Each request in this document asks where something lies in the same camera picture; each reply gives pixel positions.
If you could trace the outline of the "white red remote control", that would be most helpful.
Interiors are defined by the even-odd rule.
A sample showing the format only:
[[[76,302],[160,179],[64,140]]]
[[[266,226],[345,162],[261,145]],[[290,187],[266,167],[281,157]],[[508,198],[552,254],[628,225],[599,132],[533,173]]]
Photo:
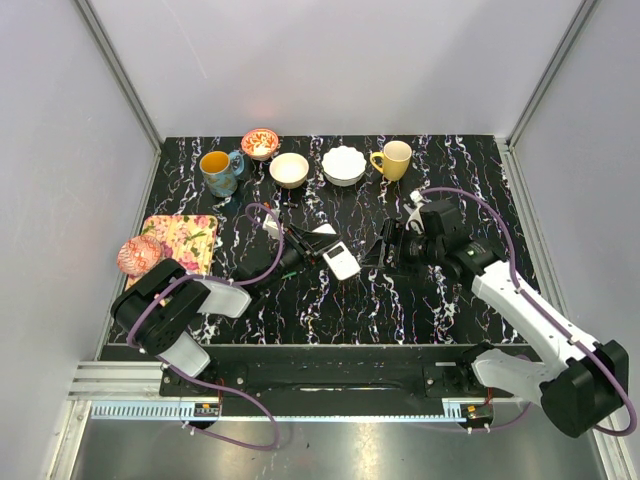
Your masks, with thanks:
[[[313,231],[337,234],[334,228],[328,223],[315,228]],[[361,270],[358,260],[341,238],[336,245],[325,251],[319,257],[324,259],[329,269],[339,281],[347,280],[358,274]]]

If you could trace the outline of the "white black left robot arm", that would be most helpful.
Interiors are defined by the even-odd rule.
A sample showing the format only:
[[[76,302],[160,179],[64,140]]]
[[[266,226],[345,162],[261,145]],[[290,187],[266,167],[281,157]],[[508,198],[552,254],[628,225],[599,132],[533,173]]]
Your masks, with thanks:
[[[198,314],[238,318],[263,292],[290,273],[312,266],[340,246],[333,228],[313,231],[295,226],[280,237],[281,254],[256,277],[239,281],[190,274],[173,259],[159,262],[111,306],[111,315],[128,334],[129,343],[182,373],[182,384],[195,395],[213,390],[217,373],[211,357],[186,332]]]

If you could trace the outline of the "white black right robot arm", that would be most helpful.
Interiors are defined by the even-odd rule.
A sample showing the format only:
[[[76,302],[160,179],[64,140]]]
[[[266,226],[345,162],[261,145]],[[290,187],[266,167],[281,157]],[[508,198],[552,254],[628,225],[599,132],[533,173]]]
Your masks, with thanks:
[[[486,239],[474,238],[452,202],[415,209],[408,222],[387,219],[366,254],[367,268],[418,278],[438,266],[499,313],[538,355],[536,363],[488,344],[468,350],[454,380],[476,396],[493,388],[542,408],[563,434],[578,438],[628,401],[629,355],[611,340],[601,343],[544,300]]]

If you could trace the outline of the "cream round bowl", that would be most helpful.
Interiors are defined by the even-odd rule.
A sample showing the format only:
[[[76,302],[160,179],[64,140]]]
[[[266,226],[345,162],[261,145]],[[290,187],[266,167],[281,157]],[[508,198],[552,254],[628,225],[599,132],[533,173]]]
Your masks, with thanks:
[[[269,166],[272,179],[282,188],[295,189],[307,179],[309,163],[297,153],[283,153],[276,156]]]

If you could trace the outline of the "white scalloped bowl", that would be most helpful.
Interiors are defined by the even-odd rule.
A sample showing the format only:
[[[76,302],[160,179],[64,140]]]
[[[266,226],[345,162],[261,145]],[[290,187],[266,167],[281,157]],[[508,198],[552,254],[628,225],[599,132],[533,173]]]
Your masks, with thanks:
[[[333,185],[355,185],[364,175],[366,160],[354,147],[339,146],[330,149],[321,162],[324,176]]]

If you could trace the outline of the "yellow mug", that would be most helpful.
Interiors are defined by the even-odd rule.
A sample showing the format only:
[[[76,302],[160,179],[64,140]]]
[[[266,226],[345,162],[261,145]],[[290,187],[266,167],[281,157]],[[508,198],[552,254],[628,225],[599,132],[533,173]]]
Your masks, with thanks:
[[[411,146],[400,140],[386,143],[379,152],[370,154],[372,166],[389,181],[399,181],[406,173],[413,150]]]

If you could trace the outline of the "orange patterned small bowl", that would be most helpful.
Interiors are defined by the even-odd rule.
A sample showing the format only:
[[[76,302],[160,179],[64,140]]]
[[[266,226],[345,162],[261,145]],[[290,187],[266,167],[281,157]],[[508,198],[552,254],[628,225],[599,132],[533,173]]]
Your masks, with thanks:
[[[242,151],[254,160],[269,159],[279,147],[278,135],[270,129],[256,128],[244,135],[241,140]]]

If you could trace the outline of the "blue floral mug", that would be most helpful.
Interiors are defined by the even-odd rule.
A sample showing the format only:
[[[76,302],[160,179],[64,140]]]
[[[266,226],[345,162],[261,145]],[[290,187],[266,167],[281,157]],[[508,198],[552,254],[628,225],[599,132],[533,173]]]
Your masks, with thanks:
[[[236,192],[245,162],[238,151],[212,151],[202,157],[199,167],[209,192],[215,197],[226,198]]]

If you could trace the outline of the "floral wooden tray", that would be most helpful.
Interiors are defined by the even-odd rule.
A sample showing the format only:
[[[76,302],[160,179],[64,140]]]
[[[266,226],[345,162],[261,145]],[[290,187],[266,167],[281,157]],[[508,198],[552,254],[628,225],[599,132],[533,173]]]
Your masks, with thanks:
[[[217,227],[218,220],[212,215],[154,215],[144,221],[140,235],[152,236],[161,243],[162,260],[173,259],[189,272],[207,274],[213,260]],[[126,276],[126,288],[129,288],[143,275]]]

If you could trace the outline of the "red patterned bowl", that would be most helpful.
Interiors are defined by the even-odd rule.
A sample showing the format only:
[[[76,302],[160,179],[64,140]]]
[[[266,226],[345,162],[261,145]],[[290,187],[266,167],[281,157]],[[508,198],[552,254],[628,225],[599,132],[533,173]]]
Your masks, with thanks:
[[[117,266],[128,276],[138,277],[151,270],[164,258],[161,243],[152,236],[131,238],[120,248]]]

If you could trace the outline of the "aluminium frame post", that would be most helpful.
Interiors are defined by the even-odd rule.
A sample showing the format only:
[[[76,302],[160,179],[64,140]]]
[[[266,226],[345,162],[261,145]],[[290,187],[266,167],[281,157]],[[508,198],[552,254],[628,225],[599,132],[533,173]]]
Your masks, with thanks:
[[[107,64],[116,84],[129,105],[134,117],[155,151],[160,151],[163,139],[155,127],[151,116],[138,95],[124,64],[109,37],[93,3],[88,0],[73,0],[80,17],[86,25],[97,49]]]

